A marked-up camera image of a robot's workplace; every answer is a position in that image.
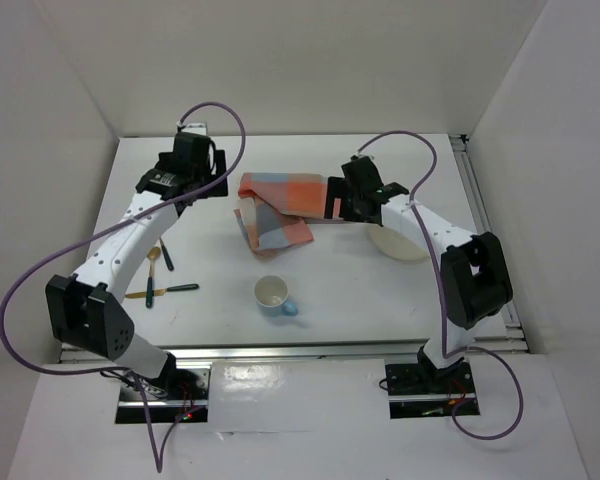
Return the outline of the orange blue checkered cloth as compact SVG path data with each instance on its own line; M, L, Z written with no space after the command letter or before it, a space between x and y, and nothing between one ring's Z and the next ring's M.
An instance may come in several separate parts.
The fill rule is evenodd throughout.
M327 187L318 174L243 174L234 213L251 252L272 257L313 242L308 222L325 218Z

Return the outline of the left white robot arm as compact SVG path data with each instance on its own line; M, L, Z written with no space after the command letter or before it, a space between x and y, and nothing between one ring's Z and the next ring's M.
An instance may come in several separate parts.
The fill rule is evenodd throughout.
M55 275L45 294L54 337L134 371L156 399L196 394L195 374L180 370L175 357L142 338L122 306L136 271L190 201L180 195L206 184L209 194L228 193L226 155L216 148L203 124L185 127L173 148L147 171L122 218L122 228L107 235L95 253L71 276Z

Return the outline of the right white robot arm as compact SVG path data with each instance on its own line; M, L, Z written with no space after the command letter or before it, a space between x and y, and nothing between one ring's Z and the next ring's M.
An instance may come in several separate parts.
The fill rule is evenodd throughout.
M369 156L352 157L342 171L327 181L327 219L381 226L429 254L442 320L418 351L416 379L424 390L440 391L462 363L479 322L512 300L500 240L455 226L421 205L414 191L383 183Z

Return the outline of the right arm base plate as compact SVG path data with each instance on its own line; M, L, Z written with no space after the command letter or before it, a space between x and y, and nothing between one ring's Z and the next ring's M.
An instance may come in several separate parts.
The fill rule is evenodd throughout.
M386 364L378 387L388 395L391 419L450 417L455 407L457 416L480 414L468 362L433 382L426 381L417 363Z

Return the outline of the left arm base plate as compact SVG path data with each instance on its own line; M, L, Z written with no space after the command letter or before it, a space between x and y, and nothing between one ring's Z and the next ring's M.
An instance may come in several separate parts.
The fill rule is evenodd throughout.
M193 375L179 387L178 393L166 393L151 386L142 379L151 422L170 424L179 418L184 424L206 423L208 421L208 398L211 380L209 363L194 363L188 368ZM124 374L119 381L115 423L137 425L145 422L142 395L130 374Z

